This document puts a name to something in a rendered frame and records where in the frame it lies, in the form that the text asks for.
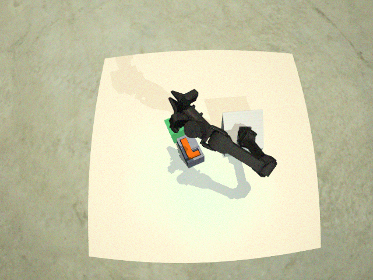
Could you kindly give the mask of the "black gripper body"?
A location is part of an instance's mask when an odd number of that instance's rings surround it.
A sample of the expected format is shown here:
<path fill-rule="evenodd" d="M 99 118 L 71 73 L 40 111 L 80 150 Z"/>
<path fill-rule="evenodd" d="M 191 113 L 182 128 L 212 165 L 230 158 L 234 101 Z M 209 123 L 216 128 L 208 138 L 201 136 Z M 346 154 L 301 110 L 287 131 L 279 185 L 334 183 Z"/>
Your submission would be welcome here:
<path fill-rule="evenodd" d="M 190 116 L 190 121 L 198 121 L 200 118 L 203 117 L 202 112 L 198 112 L 195 110 L 195 105 L 191 105 L 191 103 L 195 102 L 199 96 L 199 92 L 196 89 L 193 89 L 186 94 L 184 94 L 181 98 L 180 105 L 183 107 L 181 111 L 178 113 L 185 113 L 187 112 Z"/>

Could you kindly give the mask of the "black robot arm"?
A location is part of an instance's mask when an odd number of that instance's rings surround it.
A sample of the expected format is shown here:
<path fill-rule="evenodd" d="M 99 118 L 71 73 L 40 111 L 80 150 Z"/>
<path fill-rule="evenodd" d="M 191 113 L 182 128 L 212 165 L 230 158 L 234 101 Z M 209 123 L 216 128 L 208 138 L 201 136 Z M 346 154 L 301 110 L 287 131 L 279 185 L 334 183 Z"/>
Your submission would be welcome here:
<path fill-rule="evenodd" d="M 237 140 L 239 145 L 237 145 L 225 130 L 215 125 L 210 125 L 204 117 L 198 121 L 190 121 L 190 116 L 187 112 L 184 114 L 173 113 L 169 123 L 169 128 L 174 133 L 178 133 L 180 128 L 184 127 L 184 133 L 188 138 L 199 138 L 201 139 L 200 144 L 204 148 L 235 157 L 251 167 L 260 177 L 269 177 L 277 166 L 277 160 L 270 155 L 264 154 L 262 149 L 256 144 L 255 137 L 257 133 L 251 130 L 251 127 L 239 127 L 239 139 Z M 208 143 L 206 143 L 207 140 Z M 247 148 L 250 152 L 243 148 Z"/>

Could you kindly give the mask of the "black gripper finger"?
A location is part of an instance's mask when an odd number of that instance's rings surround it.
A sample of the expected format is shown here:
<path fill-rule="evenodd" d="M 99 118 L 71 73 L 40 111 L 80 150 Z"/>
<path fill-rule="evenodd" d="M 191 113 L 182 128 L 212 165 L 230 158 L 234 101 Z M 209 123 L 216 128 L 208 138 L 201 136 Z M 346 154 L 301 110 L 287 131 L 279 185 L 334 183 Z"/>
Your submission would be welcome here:
<path fill-rule="evenodd" d="M 175 99 L 177 100 L 177 102 L 178 102 L 177 105 L 179 106 L 179 105 L 180 105 L 180 102 L 181 102 L 181 98 L 182 98 L 182 96 L 183 96 L 184 94 L 179 93 L 179 92 L 176 92 L 176 91 L 174 91 L 174 90 L 172 90 L 171 93 L 172 93 L 173 97 L 175 97 Z"/>
<path fill-rule="evenodd" d="M 170 104 L 171 104 L 171 107 L 173 108 L 174 113 L 177 114 L 179 111 L 183 109 L 181 105 L 179 106 L 177 105 L 178 102 L 175 99 L 173 99 L 172 97 L 169 97 L 168 99 L 170 101 Z"/>

